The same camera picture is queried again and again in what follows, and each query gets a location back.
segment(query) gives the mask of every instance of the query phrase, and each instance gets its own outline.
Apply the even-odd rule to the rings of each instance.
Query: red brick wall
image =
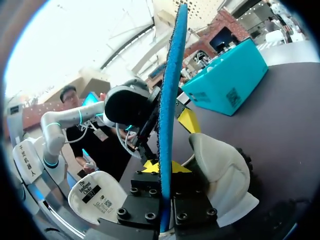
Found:
[[[205,51],[210,57],[217,55],[209,42],[224,28],[227,27],[240,41],[250,37],[245,28],[226,10],[221,9],[211,24],[203,31],[198,32],[200,40],[185,49],[184,58],[197,50]]]

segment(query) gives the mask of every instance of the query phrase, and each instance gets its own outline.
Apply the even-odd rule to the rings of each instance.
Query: black t-shirt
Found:
[[[125,171],[131,155],[123,148],[117,135],[107,126],[98,126],[92,122],[96,129],[101,129],[108,138],[101,141],[95,134],[93,127],[89,126],[85,136],[75,143],[70,143],[74,157],[83,157],[83,149],[96,162],[97,167],[112,175],[118,182]],[[84,134],[81,126],[73,126],[66,130],[68,141],[79,139]]]

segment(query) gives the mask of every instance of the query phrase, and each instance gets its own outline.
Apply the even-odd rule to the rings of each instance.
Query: robotic arm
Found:
[[[45,140],[43,149],[43,161],[45,164],[52,168],[58,164],[60,151],[66,142],[62,129],[82,124],[97,115],[102,115],[104,110],[105,103],[100,101],[89,106],[45,113],[41,118],[41,128]]]
[[[130,126],[132,131],[138,133],[139,140],[136,139],[134,143],[140,146],[140,154],[144,156],[146,153],[143,157],[144,162],[156,158],[147,146],[147,140],[156,125],[159,95],[159,88],[150,93],[147,84],[135,77],[111,89],[105,101],[70,110],[45,113],[40,123],[45,141],[44,163],[50,168],[58,165],[60,151],[66,143],[62,129],[85,123],[96,116],[103,118],[104,125],[116,127],[117,132]]]

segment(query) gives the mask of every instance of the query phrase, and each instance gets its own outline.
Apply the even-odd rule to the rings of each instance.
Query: qr code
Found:
[[[241,102],[241,97],[239,96],[237,90],[234,87],[231,89],[230,92],[228,92],[226,98],[229,100],[233,108],[235,108]]]
[[[106,205],[108,208],[110,208],[112,206],[112,202],[107,200],[107,201],[104,202],[104,205]]]

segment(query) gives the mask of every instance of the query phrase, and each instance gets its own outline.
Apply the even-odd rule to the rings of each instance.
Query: man's hand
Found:
[[[136,136],[135,134],[134,134],[134,135],[129,135],[127,140],[128,140],[128,141],[131,141],[132,139],[135,138],[135,136]]]
[[[100,99],[100,101],[104,101],[106,99],[106,97],[107,97],[106,93],[100,93],[99,99]]]
[[[85,172],[86,174],[91,174],[91,173],[93,173],[93,172],[95,171],[94,168],[92,168],[92,167],[90,167],[90,166],[88,166],[88,165],[84,165],[84,166],[83,166],[83,170],[84,170],[84,172]]]

